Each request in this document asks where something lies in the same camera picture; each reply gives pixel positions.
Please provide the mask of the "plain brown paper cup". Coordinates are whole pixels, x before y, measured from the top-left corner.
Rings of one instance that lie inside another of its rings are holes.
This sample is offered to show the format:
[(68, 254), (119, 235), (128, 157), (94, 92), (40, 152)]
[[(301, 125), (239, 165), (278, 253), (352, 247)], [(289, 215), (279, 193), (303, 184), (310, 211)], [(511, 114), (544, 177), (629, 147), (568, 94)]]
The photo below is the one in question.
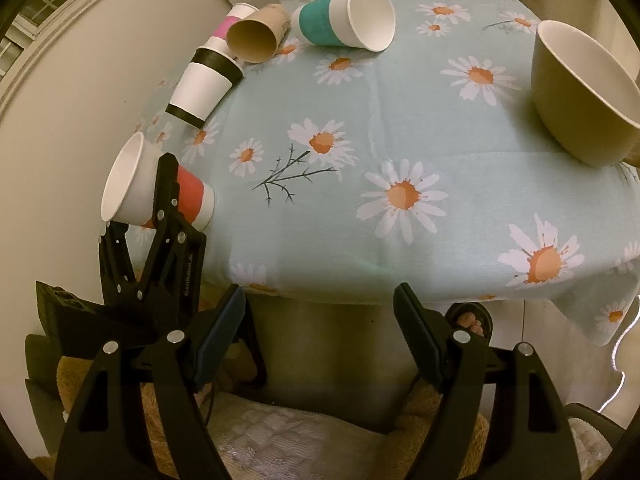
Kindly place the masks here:
[(228, 46), (245, 62), (267, 62), (277, 53), (290, 24), (290, 14), (284, 6), (270, 3), (229, 28)]

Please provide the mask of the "red banded paper cup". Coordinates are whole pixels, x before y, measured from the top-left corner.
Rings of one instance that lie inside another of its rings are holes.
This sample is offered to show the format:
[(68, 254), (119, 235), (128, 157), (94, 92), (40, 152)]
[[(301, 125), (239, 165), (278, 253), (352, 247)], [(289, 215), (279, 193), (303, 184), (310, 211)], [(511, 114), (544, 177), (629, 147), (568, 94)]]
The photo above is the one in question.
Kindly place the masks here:
[[(152, 226), (158, 162), (163, 156), (156, 145), (136, 132), (122, 147), (107, 177), (101, 200), (104, 222)], [(212, 188), (183, 166), (178, 166), (178, 211), (194, 229), (203, 231), (213, 217)]]

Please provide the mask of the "olive ceramic mug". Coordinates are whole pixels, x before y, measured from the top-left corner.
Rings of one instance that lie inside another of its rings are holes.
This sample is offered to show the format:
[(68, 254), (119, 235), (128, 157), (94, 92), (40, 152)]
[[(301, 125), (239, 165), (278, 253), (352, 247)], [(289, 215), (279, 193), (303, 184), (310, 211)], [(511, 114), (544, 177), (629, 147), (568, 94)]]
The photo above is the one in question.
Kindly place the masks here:
[(540, 22), (532, 61), (536, 111), (558, 143), (593, 167), (639, 165), (639, 87), (580, 29)]

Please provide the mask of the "pink banded paper cup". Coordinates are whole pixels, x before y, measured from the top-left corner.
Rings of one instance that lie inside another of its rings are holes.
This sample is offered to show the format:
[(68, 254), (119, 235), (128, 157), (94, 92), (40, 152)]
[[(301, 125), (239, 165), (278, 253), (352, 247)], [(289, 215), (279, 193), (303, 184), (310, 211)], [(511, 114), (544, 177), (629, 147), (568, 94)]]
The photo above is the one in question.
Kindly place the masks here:
[(210, 37), (206, 40), (204, 48), (229, 55), (233, 58), (234, 54), (230, 49), (227, 41), (229, 29), (235, 23), (244, 20), (244, 18), (248, 18), (250, 15), (257, 11), (258, 9), (256, 8), (256, 6), (253, 6), (252, 4), (245, 2), (235, 3), (235, 5), (232, 6), (231, 10), (227, 13), (224, 19), (212, 32)]

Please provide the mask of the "black sandal on foot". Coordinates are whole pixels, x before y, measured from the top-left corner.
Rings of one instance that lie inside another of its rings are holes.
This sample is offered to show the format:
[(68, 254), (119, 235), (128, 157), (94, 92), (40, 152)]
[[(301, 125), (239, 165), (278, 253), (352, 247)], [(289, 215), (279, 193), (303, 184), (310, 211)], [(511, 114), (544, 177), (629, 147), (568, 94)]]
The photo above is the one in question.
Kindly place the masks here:
[(487, 341), (490, 341), (494, 331), (490, 313), (478, 302), (452, 304), (445, 313), (445, 320), (454, 330), (465, 330)]

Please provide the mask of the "daisy print light blue tablecloth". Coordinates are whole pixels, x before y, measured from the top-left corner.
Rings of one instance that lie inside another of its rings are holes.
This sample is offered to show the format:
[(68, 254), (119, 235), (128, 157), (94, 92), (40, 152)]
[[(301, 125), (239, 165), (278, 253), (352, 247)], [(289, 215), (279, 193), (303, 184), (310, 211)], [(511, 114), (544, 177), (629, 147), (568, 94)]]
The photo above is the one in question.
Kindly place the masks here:
[(201, 129), (156, 87), (146, 138), (210, 185), (203, 276), (382, 304), (548, 299), (607, 344), (639, 289), (639, 180), (585, 166), (530, 99), (538, 24), (518, 0), (392, 0), (382, 53), (286, 38)]

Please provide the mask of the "black banded paper cup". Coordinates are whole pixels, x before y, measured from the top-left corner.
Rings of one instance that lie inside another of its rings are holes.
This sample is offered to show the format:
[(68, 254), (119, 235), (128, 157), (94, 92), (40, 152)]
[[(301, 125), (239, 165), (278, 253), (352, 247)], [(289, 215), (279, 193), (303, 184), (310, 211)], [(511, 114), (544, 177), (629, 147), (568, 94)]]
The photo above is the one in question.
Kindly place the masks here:
[(229, 55), (199, 47), (180, 77), (165, 112), (201, 129), (215, 107), (243, 77), (242, 67)]

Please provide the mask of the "teal banded paper cup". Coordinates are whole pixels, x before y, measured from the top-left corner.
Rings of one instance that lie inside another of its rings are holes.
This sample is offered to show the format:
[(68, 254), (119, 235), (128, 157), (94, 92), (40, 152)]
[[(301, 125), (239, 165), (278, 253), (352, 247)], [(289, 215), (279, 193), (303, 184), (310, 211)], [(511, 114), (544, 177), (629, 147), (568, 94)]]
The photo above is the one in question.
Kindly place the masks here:
[(394, 40), (396, 13), (392, 0), (314, 0), (293, 12), (291, 26), (306, 44), (382, 52)]

